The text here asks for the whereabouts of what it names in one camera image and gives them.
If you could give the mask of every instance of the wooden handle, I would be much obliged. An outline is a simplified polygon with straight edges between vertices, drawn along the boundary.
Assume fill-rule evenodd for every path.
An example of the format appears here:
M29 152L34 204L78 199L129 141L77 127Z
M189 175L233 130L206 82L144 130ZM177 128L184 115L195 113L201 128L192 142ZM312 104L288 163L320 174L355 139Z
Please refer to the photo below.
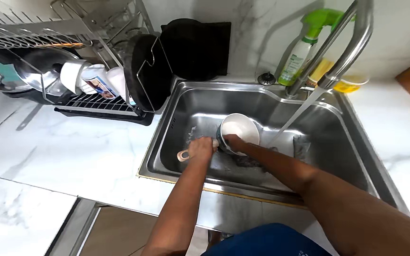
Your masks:
M217 148L217 147L219 147L219 142L218 142L217 139L214 138L214 139L213 139L213 148ZM189 156L183 157L183 154L186 153L186 152L188 152L187 149L186 149L186 150L183 150L183 151L180 151L180 152L177 153L178 161L184 162L184 161L186 161L186 160L189 159Z

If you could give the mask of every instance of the stainless steel sink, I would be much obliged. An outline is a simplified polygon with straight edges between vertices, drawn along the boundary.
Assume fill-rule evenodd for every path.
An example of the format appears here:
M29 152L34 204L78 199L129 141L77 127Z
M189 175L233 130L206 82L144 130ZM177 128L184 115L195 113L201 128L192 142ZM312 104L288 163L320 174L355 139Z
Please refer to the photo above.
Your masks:
M282 99L280 86L224 82L179 82L170 97L142 163L139 176L176 182L187 162L177 152L197 137L215 137L226 115L241 113L259 129L266 146L300 107L302 100ZM310 91L300 92L305 99ZM336 92L323 94L273 144L293 156L293 137L309 142L304 161L406 211L387 171L377 159L347 98ZM218 151L213 155L204 188L217 193L260 201L303 206L300 196L263 167Z

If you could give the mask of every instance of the kitchen faucet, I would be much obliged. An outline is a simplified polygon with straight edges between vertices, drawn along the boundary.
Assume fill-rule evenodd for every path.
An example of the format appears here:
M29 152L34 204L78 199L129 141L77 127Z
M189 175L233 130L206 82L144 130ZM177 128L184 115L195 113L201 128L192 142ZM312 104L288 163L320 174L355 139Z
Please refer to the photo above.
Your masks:
M331 89L341 79L343 74L350 68L354 61L368 43L371 34L373 33L373 0L355 0L349 9L344 13L336 28L330 33L327 40L317 51L314 58L308 63L304 71L288 87L286 91L287 98L295 98L297 92L305 84L308 75L319 64L325 52L330 48L331 44L339 36L344 27L349 23L352 17L356 14L354 33L350 43L344 50L343 54L336 61L335 65L317 82L317 85L324 89Z

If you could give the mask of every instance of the sink stopper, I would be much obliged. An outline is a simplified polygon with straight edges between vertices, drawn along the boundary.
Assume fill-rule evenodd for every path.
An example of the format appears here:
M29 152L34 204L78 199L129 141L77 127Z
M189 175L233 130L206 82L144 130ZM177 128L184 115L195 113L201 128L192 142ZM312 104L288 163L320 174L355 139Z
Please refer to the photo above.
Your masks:
M257 81L261 85L272 85L276 82L276 78L274 75L272 75L270 72L263 73L261 74L258 78Z

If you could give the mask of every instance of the green spray nozzle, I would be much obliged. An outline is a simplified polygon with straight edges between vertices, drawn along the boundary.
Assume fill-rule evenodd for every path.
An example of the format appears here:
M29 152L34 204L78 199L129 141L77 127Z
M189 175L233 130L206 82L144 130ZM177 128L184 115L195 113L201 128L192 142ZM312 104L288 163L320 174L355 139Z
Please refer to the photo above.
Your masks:
M343 12L336 9L317 9L305 16L304 23L309 25L307 37L316 39L319 37L322 27L332 26L332 31L343 16Z

